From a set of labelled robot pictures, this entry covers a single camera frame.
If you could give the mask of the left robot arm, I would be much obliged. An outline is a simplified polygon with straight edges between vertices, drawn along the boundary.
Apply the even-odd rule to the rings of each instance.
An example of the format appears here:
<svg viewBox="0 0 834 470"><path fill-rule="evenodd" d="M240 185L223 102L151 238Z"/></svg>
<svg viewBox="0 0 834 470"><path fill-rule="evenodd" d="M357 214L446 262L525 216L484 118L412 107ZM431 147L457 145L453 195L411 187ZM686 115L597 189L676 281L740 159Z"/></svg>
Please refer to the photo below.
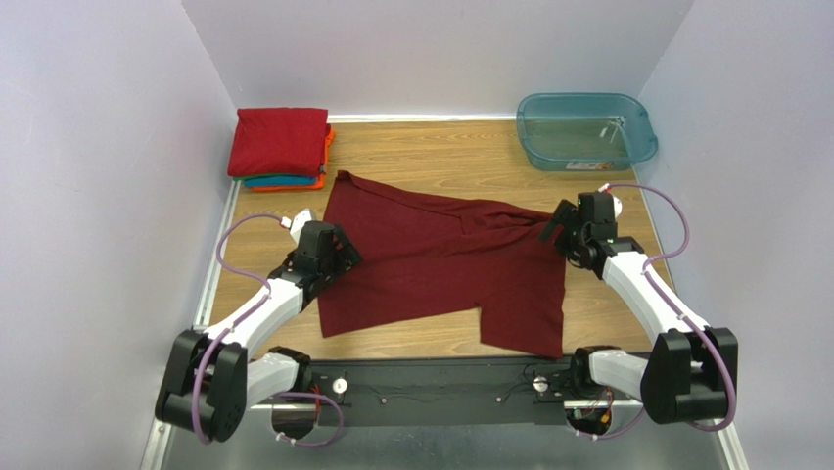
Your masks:
<svg viewBox="0 0 834 470"><path fill-rule="evenodd" d="M272 348L255 353L362 256L343 227L302 211L284 219L296 244L259 290L230 316L175 337L155 405L157 420L193 432L203 444L227 441L254 405L273 397L324 401L313 391L308 355Z"/></svg>

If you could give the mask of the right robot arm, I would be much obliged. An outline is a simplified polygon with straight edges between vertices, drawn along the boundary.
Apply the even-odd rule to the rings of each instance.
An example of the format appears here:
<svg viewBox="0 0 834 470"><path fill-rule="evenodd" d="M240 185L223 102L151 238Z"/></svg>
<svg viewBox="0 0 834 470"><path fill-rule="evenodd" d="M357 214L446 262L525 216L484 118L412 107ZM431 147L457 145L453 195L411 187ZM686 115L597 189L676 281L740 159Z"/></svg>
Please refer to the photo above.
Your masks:
<svg viewBox="0 0 834 470"><path fill-rule="evenodd" d="M722 430L737 411L738 340L686 306L657 273L655 258L620 234L621 212L621 201L603 186L561 201L539 236L617 293L653 342L647 357L612 346L577 350L572 385L619 391L657 424Z"/></svg>

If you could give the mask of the maroon t shirt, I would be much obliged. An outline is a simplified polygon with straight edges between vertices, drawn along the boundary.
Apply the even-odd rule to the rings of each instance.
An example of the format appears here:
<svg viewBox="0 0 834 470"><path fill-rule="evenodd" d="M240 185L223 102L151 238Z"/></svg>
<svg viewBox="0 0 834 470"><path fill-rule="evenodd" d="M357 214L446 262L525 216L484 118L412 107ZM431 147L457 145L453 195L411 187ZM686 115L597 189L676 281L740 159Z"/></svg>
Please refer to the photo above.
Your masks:
<svg viewBox="0 0 834 470"><path fill-rule="evenodd" d="M324 218L361 255L318 297L324 337L476 308L483 344L562 356L567 263L539 238L547 213L342 171Z"/></svg>

